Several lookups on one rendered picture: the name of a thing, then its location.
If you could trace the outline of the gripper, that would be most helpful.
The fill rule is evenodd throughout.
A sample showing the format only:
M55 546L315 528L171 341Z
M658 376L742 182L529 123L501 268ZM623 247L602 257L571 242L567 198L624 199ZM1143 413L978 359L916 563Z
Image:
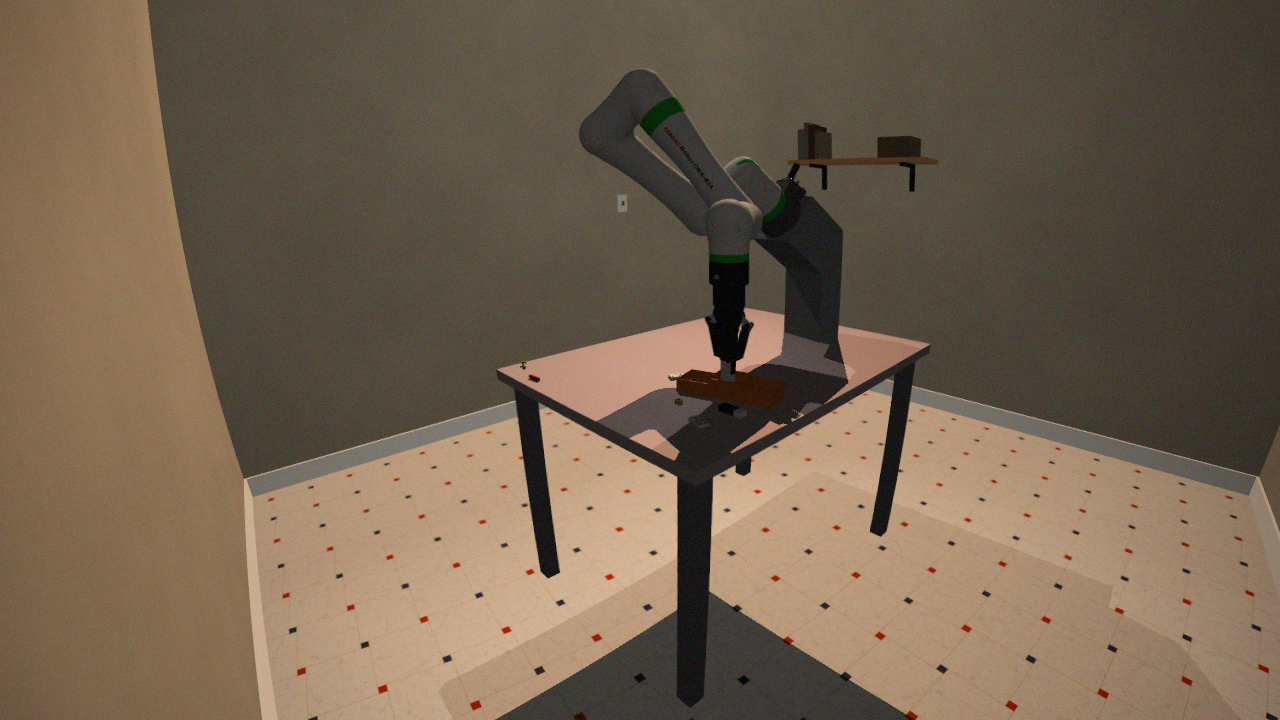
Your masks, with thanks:
M710 333L713 354L721 357L721 380L735 382L736 361L744 357L748 338L754 325L753 322L748 322L744 313L745 286L730 288L713 284L713 314L705 316L705 322ZM739 325L742 328L740 334Z

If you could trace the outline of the brown rack of bins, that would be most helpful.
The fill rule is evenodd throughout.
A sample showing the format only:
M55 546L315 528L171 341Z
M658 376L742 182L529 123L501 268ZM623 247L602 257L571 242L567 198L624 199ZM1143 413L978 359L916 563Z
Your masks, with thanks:
M676 391L774 409L785 398L783 382L748 372L735 372L735 382L721 380L721 370L713 373L691 369L676 379Z

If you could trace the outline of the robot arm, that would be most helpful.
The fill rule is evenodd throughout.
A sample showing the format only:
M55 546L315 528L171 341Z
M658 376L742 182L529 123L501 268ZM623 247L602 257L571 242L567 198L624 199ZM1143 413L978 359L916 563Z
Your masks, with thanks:
M637 124L689 179L634 135ZM654 70L628 70L582 120L579 138L588 152L654 195L689 231L707 236L710 284L749 284L750 238L760 231L768 237L785 234L800 217L799 200L806 193L794 182L800 165L794 163L776 182L751 158L736 158L723 168Z

